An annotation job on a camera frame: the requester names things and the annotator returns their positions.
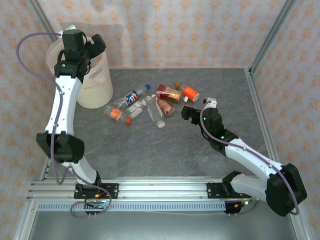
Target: brown bottle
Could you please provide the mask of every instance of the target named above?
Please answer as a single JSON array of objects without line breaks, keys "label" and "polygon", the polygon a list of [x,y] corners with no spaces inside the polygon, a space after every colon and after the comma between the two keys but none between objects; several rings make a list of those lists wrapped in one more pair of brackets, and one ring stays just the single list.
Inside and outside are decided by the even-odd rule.
[{"label": "brown bottle", "polygon": [[172,106],[170,103],[168,103],[166,100],[160,99],[159,97],[156,97],[156,102],[158,103],[161,111],[166,115],[167,117],[171,117],[174,114],[175,107]]}]

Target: clear plastic bottle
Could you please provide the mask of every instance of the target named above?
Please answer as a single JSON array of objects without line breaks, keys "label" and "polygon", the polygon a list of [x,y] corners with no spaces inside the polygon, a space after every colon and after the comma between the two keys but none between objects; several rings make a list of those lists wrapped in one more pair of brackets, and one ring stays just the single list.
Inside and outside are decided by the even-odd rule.
[{"label": "clear plastic bottle", "polygon": [[191,88],[188,85],[185,85],[179,81],[175,84],[175,88],[177,90],[181,91],[182,94],[184,96],[188,97],[192,102],[197,101],[199,98],[200,94],[196,90],[194,90],[193,88]]},{"label": "clear plastic bottle", "polygon": [[155,94],[151,97],[156,99],[156,102],[158,103],[159,108],[164,113],[164,115],[166,115],[167,117],[171,117],[174,114],[175,107],[168,103],[166,100],[158,98]]},{"label": "clear plastic bottle", "polygon": [[127,106],[130,106],[136,102],[139,98],[147,96],[150,85],[146,84],[144,86],[137,87],[135,90],[128,92],[123,97],[118,98],[113,102],[113,105],[119,110],[125,110]]},{"label": "clear plastic bottle", "polygon": [[107,105],[103,112],[121,124],[131,124],[131,119],[128,117],[128,115],[114,106]]},{"label": "clear plastic bottle", "polygon": [[129,118],[135,119],[142,113],[144,107],[145,105],[143,105],[143,103],[138,100],[134,104],[129,106],[126,110],[124,110],[124,112],[128,115]]},{"label": "clear plastic bottle", "polygon": [[155,97],[146,96],[142,101],[142,104],[147,107],[149,115],[152,121],[157,125],[158,128],[163,128],[166,123],[164,121],[165,116],[161,111]]}]

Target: wall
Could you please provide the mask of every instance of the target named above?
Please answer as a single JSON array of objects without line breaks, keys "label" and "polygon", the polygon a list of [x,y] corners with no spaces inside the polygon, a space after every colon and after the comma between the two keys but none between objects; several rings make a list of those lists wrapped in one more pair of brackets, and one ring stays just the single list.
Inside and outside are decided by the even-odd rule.
[{"label": "wall", "polygon": [[285,0],[38,0],[55,31],[106,42],[110,68],[248,68]]},{"label": "wall", "polygon": [[254,75],[283,163],[298,167],[320,236],[320,4],[298,0]]},{"label": "wall", "polygon": [[[13,238],[31,181],[39,180],[45,155],[36,134],[48,122],[54,98],[50,83],[35,79],[16,58],[18,41],[42,28],[25,0],[0,4],[0,239]],[[35,37],[22,45],[21,57],[33,71],[49,74],[45,51],[50,41]]]}]

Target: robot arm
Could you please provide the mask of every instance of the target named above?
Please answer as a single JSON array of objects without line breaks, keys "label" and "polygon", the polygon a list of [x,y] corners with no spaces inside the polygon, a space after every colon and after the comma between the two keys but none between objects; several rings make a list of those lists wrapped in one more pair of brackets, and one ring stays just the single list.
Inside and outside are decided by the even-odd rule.
[{"label": "robot arm", "polygon": [[295,200],[299,204],[307,198],[297,168],[290,163],[284,166],[275,162],[246,145],[237,135],[224,128],[222,117],[216,109],[216,100],[207,98],[203,103],[207,101],[202,116],[205,129],[201,124],[201,111],[198,109],[185,105],[181,110],[182,118],[185,120],[191,118],[192,124],[199,125],[202,136],[214,150],[239,162],[258,177],[247,177],[241,172],[234,171],[222,180],[223,189],[226,193],[247,194],[265,201],[275,213],[286,216],[295,208]]},{"label": "robot arm", "polygon": [[[51,137],[54,134],[54,160],[76,173],[75,177],[82,189],[86,182],[99,186],[101,179],[84,156],[84,142],[74,137],[76,102],[84,76],[90,67],[90,60],[106,48],[100,35],[92,37],[94,44],[90,41],[84,43],[84,37],[84,33],[78,29],[66,30],[62,34],[64,50],[54,67],[55,82],[59,88],[55,90],[52,112],[45,132],[36,136],[37,143],[50,158]],[[58,115],[56,129],[53,132],[55,118]]]}]

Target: plastic bucket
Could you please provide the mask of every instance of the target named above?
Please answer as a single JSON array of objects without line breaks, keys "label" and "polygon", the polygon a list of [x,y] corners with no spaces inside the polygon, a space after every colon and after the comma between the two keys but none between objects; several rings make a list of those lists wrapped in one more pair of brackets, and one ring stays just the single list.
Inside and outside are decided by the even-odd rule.
[{"label": "plastic bucket", "polygon": [[[60,38],[51,44],[46,51],[46,64],[53,75],[55,75],[54,67],[57,64],[58,55],[63,49],[64,44]],[[107,104],[113,94],[114,89],[110,78],[108,59],[106,53],[103,52],[91,60],[91,69],[90,72],[84,76],[77,102],[84,108],[96,109]]]}]

